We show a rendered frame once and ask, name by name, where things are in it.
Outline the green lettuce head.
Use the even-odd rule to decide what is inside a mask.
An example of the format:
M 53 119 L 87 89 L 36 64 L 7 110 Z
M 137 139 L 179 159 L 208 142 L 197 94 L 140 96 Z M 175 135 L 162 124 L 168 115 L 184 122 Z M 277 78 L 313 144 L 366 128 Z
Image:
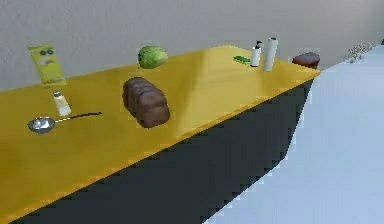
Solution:
M 167 60 L 168 54 L 160 46 L 145 46 L 138 53 L 138 62 L 143 69 L 154 69 Z

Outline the yellow topped black counter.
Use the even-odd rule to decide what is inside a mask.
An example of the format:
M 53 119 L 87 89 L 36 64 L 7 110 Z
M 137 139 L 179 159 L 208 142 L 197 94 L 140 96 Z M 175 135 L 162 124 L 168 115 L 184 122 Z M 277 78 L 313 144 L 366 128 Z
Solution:
M 71 77 L 61 92 L 75 119 L 51 132 L 28 121 L 57 114 L 41 85 L 0 92 L 0 224 L 27 215 L 228 118 L 318 76 L 275 60 L 272 71 L 237 62 L 249 51 L 231 45 L 173 56 L 153 70 L 136 65 Z M 125 109 L 122 86 L 144 77 L 161 89 L 171 118 L 141 127 Z

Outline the yellow green snack packet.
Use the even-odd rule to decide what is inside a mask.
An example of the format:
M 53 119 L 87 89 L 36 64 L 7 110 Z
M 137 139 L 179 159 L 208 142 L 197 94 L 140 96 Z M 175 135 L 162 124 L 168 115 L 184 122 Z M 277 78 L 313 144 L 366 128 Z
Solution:
M 28 50 L 44 87 L 66 84 L 56 51 L 52 45 L 32 46 Z

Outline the dark red round object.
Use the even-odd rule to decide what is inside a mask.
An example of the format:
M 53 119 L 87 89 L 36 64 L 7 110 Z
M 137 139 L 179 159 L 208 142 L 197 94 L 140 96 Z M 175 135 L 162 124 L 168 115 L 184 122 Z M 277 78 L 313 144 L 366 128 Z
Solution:
M 314 52 L 307 52 L 294 57 L 292 62 L 297 65 L 316 69 L 320 62 L 320 56 Z

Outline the white pump soap bottle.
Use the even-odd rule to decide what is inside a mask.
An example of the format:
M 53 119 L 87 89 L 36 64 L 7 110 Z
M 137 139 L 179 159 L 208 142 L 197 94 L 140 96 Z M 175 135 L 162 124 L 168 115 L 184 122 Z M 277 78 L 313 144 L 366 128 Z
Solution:
M 258 67 L 260 62 L 260 55 L 261 55 L 261 45 L 262 41 L 257 41 L 256 45 L 252 48 L 252 55 L 250 59 L 250 66 L 251 67 Z

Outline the white salt shaker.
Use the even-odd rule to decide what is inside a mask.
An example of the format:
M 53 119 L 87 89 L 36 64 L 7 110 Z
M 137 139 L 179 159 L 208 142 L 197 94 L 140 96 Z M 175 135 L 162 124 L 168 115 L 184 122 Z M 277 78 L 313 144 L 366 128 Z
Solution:
M 67 116 L 69 115 L 72 110 L 66 100 L 66 98 L 63 96 L 63 94 L 60 91 L 55 91 L 53 93 L 54 96 L 54 102 L 57 108 L 57 111 L 60 116 Z

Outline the white paper towel roll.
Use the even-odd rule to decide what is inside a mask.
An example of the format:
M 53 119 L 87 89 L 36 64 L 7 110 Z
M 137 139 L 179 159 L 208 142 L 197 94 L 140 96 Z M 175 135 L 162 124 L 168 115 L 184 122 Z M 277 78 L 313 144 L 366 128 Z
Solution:
M 269 38 L 267 41 L 267 44 L 265 45 L 264 66 L 263 66 L 264 71 L 269 72 L 272 70 L 277 48 L 278 48 L 278 39 L 276 37 Z

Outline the brown bread loaf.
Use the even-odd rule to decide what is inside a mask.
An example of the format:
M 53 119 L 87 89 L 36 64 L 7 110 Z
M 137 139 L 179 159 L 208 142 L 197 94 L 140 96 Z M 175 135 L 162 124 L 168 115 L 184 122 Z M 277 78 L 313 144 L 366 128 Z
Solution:
M 123 85 L 125 108 L 144 128 L 153 128 L 170 119 L 165 94 L 142 77 L 133 77 Z

